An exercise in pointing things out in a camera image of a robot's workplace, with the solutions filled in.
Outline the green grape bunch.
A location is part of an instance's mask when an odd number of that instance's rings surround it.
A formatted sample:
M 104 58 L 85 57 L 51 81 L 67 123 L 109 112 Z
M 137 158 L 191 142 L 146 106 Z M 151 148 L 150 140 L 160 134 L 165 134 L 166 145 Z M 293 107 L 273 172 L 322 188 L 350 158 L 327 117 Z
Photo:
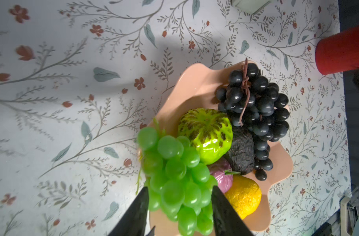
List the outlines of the green grape bunch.
M 211 194 L 217 180 L 184 136 L 173 136 L 157 120 L 137 136 L 149 212 L 159 236 L 209 236 L 214 230 Z

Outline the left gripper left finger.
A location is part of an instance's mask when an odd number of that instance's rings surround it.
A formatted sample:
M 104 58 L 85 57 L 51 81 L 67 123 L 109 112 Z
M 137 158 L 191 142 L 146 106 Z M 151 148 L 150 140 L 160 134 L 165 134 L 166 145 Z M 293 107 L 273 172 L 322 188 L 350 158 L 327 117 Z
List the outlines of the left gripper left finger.
M 154 236 L 155 226 L 146 234 L 149 200 L 149 189 L 143 187 L 108 236 Z

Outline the dark brown avocado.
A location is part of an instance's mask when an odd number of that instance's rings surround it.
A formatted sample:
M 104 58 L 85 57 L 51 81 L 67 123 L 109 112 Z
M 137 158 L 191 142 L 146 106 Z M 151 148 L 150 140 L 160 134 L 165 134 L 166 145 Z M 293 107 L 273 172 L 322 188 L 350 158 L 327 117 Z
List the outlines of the dark brown avocado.
M 251 133 L 244 127 L 233 127 L 231 148 L 223 155 L 233 172 L 247 175 L 254 169 L 254 141 Z

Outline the bright green custard apple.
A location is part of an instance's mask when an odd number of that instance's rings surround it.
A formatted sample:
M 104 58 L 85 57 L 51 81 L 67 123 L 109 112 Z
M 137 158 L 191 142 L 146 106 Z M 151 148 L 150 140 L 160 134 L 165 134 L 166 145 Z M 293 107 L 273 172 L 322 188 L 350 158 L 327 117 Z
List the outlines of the bright green custard apple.
M 229 117 L 214 109 L 197 108 L 184 114 L 178 125 L 179 136 L 190 140 L 200 155 L 200 161 L 211 165 L 232 146 L 233 128 Z

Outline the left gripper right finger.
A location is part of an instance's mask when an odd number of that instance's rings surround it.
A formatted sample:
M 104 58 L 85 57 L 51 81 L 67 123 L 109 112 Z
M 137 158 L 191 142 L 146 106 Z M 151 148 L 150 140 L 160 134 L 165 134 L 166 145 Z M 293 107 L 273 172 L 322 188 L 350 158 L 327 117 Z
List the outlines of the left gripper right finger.
M 216 236 L 254 236 L 217 186 L 212 189 L 211 204 Z

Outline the purple round fruit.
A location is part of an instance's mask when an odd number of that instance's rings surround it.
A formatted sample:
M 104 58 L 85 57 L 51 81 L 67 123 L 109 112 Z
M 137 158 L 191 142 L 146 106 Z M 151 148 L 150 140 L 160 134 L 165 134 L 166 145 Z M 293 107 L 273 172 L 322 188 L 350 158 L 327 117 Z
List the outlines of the purple round fruit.
M 215 177 L 218 187 L 223 193 L 229 191 L 233 184 L 233 176 L 239 175 L 240 172 L 232 170 L 229 162 L 223 157 L 211 165 L 208 165 L 210 174 Z

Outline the dark purple grape bunch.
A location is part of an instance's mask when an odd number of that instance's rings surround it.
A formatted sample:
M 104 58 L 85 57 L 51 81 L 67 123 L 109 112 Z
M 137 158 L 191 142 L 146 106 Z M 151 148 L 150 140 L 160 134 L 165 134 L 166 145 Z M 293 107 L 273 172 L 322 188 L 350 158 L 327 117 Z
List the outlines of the dark purple grape bunch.
M 219 88 L 218 110 L 229 117 L 233 127 L 249 130 L 254 141 L 254 169 L 257 180 L 265 181 L 273 169 L 269 157 L 269 142 L 277 142 L 289 130 L 286 109 L 289 99 L 280 93 L 276 83 L 270 83 L 255 63 L 244 62 L 241 69 L 233 70 L 227 87 Z

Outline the yellow pear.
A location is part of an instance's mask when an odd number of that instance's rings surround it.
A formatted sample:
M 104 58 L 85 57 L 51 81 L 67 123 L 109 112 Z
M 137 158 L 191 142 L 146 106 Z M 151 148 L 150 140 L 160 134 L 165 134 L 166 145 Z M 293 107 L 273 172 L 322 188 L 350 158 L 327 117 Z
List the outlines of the yellow pear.
M 257 210 L 262 199 L 262 192 L 252 179 L 234 175 L 232 186 L 225 193 L 225 197 L 243 220 Z

